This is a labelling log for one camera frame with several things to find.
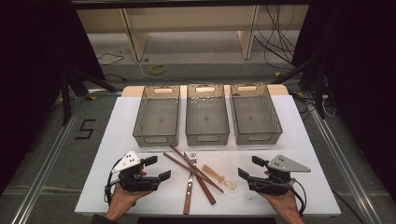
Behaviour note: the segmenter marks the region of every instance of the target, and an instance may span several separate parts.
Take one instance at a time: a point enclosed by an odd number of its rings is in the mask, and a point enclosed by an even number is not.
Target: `white tabletop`
[[[306,191],[307,206],[304,211],[306,216],[329,217],[341,214],[291,96],[278,95],[272,96],[272,99],[283,129],[275,145],[238,146],[235,143],[230,101],[227,97],[231,131],[228,145],[225,147],[188,147],[185,135],[186,99],[182,97],[178,150],[188,154],[196,152],[199,168],[206,164],[237,185],[234,191],[220,186],[224,189],[224,193],[221,193],[207,184],[217,201],[212,205],[198,182],[194,180],[190,210],[192,216],[275,216],[276,212],[272,206],[258,193],[248,189],[247,181],[238,176],[237,167],[252,176],[266,177],[263,173],[264,169],[253,164],[251,157],[258,156],[270,161],[278,154],[311,169],[311,173],[291,173],[291,177],[296,178]],[[158,156],[157,163],[145,168],[148,176],[158,176],[168,170],[171,170],[172,174],[170,179],[161,183],[157,191],[140,199],[128,213],[138,216],[183,216],[185,192],[190,173],[167,159],[163,153],[167,152],[184,164],[187,165],[187,163],[171,148],[137,145],[133,131],[139,103],[140,97],[120,97],[117,100],[91,172],[78,200],[77,213],[91,215],[103,214],[107,211],[108,205],[104,202],[104,187],[111,167],[125,153],[134,150],[140,159]],[[300,186],[295,184],[294,188],[304,197]]]

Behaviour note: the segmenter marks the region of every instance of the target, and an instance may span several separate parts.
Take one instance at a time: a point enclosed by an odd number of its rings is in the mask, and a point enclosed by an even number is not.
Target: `fork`
[[[192,165],[194,165],[194,167],[196,168],[196,167],[197,167],[197,154],[195,154],[195,153],[192,152],[192,153],[190,154],[190,160],[191,160],[191,162],[192,162]],[[200,177],[198,177],[198,176],[196,176],[196,177],[197,177],[198,183],[201,185],[201,188],[204,190],[204,193],[205,193],[207,199],[210,201],[210,203],[211,203],[211,204],[216,203],[215,198],[214,198],[213,195],[210,193],[210,191],[209,191],[209,189],[207,188],[207,186],[206,186],[206,184],[204,183],[204,181],[203,181]]]

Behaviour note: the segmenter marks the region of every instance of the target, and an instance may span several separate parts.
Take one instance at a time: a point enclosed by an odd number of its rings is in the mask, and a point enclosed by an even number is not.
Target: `plastic bin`
[[[237,145],[274,145],[283,133],[264,83],[231,85]]]
[[[140,147],[178,145],[179,86],[146,86],[142,93],[134,139]]]
[[[226,146],[230,126],[221,84],[187,88],[186,137],[189,146]]]

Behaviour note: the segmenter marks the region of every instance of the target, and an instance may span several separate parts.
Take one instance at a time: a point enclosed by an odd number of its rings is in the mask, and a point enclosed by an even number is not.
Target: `wooden chopstick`
[[[202,178],[203,180],[205,180],[207,183],[209,183],[211,186],[215,187],[216,189],[218,189],[219,191],[221,191],[221,193],[224,193],[224,190],[222,190],[219,186],[217,186],[211,179],[209,179],[209,177],[207,177],[206,174],[204,174],[204,172],[202,172],[198,167],[195,167],[192,162],[187,159],[185,156],[183,156],[183,154],[181,154],[181,152],[179,150],[177,150],[177,148],[170,146],[170,148],[172,148],[177,155],[179,155],[181,158],[183,158],[183,160],[189,164],[189,166],[193,169],[196,170],[200,175],[204,176],[205,178]]]
[[[211,186],[215,187],[216,189],[218,188],[218,186],[215,184],[213,185],[213,183],[210,183],[209,181],[207,181],[202,175],[198,174],[198,172],[190,167],[187,167],[186,165],[184,165],[183,163],[181,163],[180,161],[177,161],[175,158],[169,156],[166,152],[163,153],[163,155],[168,158],[171,161],[174,161],[175,163],[179,164],[181,167],[183,167],[184,169],[192,172],[193,174],[195,174],[198,178],[203,179],[204,181],[206,181],[208,184],[210,184]]]

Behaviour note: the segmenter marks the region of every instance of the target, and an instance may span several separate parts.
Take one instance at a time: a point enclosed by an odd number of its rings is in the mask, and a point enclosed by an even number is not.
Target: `human hand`
[[[273,206],[286,223],[304,223],[298,212],[295,195],[290,190],[288,190],[286,194],[279,196],[272,196],[261,192],[258,193]]]
[[[146,175],[147,173],[141,170],[140,174]],[[116,184],[113,197],[105,217],[114,222],[118,222],[120,218],[122,218],[125,213],[128,212],[128,210],[136,203],[137,200],[143,198],[151,192],[152,191],[131,192],[124,190],[120,183]]]

